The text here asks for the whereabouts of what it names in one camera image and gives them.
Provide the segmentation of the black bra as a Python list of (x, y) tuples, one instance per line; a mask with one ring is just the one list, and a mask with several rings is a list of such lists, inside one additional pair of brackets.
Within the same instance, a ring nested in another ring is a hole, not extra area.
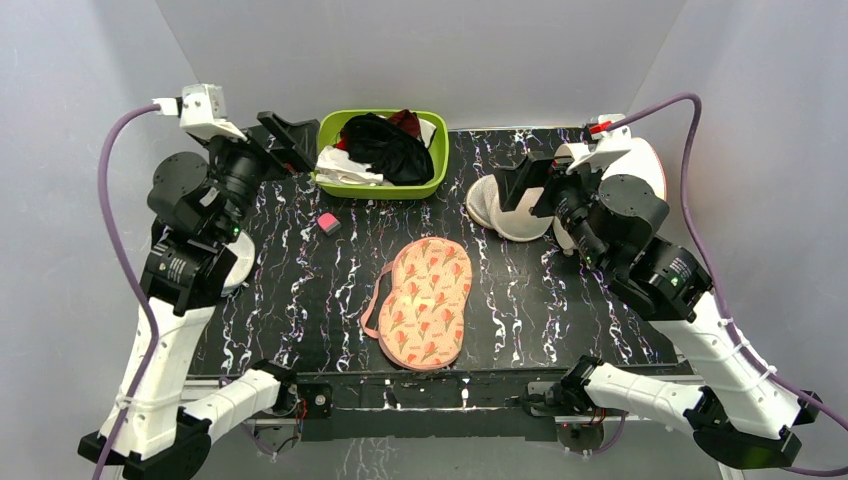
[(376, 113), (352, 117), (342, 127), (335, 147), (347, 151), (355, 162), (370, 164), (372, 172), (393, 185), (426, 184), (435, 175), (429, 149), (390, 124), (388, 117)]

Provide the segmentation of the floral mesh laundry bag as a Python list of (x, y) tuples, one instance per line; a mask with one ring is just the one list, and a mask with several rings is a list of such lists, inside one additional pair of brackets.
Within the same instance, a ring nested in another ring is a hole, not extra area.
[(377, 279), (390, 277), (390, 292), (378, 301), (380, 284), (360, 326), (378, 341), (395, 365), (413, 371), (447, 367), (465, 339), (465, 309), (471, 293), (471, 259), (458, 243), (424, 237), (404, 246)]

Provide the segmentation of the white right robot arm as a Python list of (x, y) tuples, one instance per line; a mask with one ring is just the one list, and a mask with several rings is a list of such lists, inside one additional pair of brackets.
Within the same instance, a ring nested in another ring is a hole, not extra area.
[(525, 405), (553, 415), (628, 412), (690, 435), (734, 469), (788, 468), (801, 449), (794, 427), (818, 410), (751, 363), (747, 341), (718, 311), (710, 274), (659, 235), (668, 204), (646, 180), (610, 173), (634, 143), (625, 132), (595, 131), (591, 143), (566, 143), (552, 156), (531, 152), (495, 171), (500, 207), (516, 210), (527, 190), (539, 189), (530, 213), (553, 218), (608, 290), (666, 336), (703, 382), (679, 385), (582, 356), (549, 390), (530, 388)]

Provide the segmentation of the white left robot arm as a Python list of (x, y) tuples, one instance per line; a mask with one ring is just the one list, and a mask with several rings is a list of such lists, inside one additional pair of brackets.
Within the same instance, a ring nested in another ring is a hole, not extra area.
[[(135, 274), (122, 245), (108, 191), (111, 153), (134, 119), (174, 117), (201, 153), (178, 152), (155, 169), (147, 197), (151, 245)], [(255, 262), (242, 224), (269, 178), (308, 173), (317, 161), (320, 124), (289, 122), (271, 111), (257, 126), (229, 121), (222, 89), (186, 86), (124, 114), (101, 148), (97, 191), (110, 242), (138, 301), (138, 323), (124, 377), (102, 426), (78, 444), (97, 471), (118, 466), (126, 479), (189, 479), (223, 435), (254, 415), (303, 419), (315, 391), (269, 360), (212, 393), (183, 402), (198, 341), (221, 299), (243, 284)]]

